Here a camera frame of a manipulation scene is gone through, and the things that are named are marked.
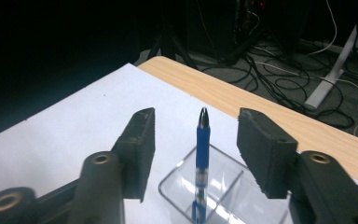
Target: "table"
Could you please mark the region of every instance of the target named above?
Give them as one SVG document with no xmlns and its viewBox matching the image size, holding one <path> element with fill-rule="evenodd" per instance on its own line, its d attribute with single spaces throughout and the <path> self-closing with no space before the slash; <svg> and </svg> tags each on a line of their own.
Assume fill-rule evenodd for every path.
<svg viewBox="0 0 358 224">
<path fill-rule="evenodd" d="M 158 184 L 196 145 L 208 108 L 211 144 L 242 162 L 240 107 L 259 110 L 299 142 L 334 156 L 358 180 L 358 138 L 164 57 L 127 64 L 0 133 L 0 191 L 29 187 L 40 197 L 79 177 L 88 155 L 110 150 L 133 113 L 155 107 L 156 153 L 145 200 L 125 200 L 127 223 L 174 223 Z"/>
<path fill-rule="evenodd" d="M 139 67 L 233 118 L 238 117 L 241 107 L 263 112 L 298 141 L 299 151 L 316 150 L 331 155 L 358 180 L 358 137 L 163 57 Z"/>
</svg>

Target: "white table surface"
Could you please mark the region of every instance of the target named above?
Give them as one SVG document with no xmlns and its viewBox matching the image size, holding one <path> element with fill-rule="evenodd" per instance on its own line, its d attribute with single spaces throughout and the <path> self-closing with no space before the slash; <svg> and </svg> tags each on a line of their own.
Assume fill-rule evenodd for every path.
<svg viewBox="0 0 358 224">
<path fill-rule="evenodd" d="M 211 144 L 243 163 L 236 119 L 127 64 L 0 133 L 0 190 L 29 187 L 40 197 L 77 179 L 88 155 L 110 150 L 135 112 L 154 107 L 156 152 L 145 200 L 125 200 L 126 223 L 171 223 L 158 184 L 196 145 L 203 106 Z"/>
</svg>

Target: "computer tower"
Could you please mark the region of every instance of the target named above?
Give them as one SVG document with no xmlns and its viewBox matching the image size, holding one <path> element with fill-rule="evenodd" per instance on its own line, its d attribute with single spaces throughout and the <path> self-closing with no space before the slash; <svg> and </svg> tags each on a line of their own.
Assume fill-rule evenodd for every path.
<svg viewBox="0 0 358 224">
<path fill-rule="evenodd" d="M 187 0 L 187 48 L 213 58 L 238 45 L 236 26 L 242 0 Z"/>
</svg>

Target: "clear plastic container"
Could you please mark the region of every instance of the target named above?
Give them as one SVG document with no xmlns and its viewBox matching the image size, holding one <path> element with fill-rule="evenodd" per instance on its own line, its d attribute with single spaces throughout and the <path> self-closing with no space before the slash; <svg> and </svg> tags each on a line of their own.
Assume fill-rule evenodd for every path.
<svg viewBox="0 0 358 224">
<path fill-rule="evenodd" d="M 210 146 L 206 223 L 293 223 L 289 200 L 269 200 L 246 166 Z M 194 223 L 196 149 L 193 148 L 159 183 L 172 223 Z"/>
</svg>

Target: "pen tip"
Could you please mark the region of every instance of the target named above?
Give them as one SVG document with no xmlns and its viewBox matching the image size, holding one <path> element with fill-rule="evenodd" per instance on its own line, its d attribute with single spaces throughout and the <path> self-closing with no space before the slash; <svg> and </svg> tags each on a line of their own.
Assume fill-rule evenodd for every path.
<svg viewBox="0 0 358 224">
<path fill-rule="evenodd" d="M 203 107 L 200 112 L 200 119 L 199 119 L 199 127 L 200 128 L 208 128 L 209 127 L 209 116 L 208 110 L 206 107 Z"/>
</svg>

